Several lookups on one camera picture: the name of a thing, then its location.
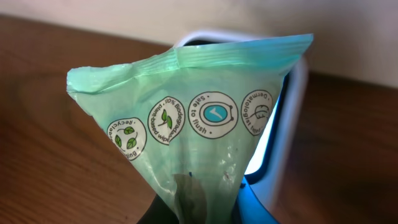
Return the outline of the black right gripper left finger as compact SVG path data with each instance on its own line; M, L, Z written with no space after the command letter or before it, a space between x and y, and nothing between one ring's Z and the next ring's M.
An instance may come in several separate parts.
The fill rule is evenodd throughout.
M179 224L179 220L167 204L156 195L137 224Z

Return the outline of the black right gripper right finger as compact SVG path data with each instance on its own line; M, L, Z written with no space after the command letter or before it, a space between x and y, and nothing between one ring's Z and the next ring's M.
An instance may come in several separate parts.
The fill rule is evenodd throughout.
M238 192L233 212L233 224L278 224L254 194L244 177Z

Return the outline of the teal small snack packet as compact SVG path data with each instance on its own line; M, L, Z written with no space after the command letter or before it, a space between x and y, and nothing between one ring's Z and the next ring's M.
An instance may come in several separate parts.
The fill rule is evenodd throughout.
M73 68L67 93L179 223L232 223L284 78L312 42L301 34L172 47L133 63Z

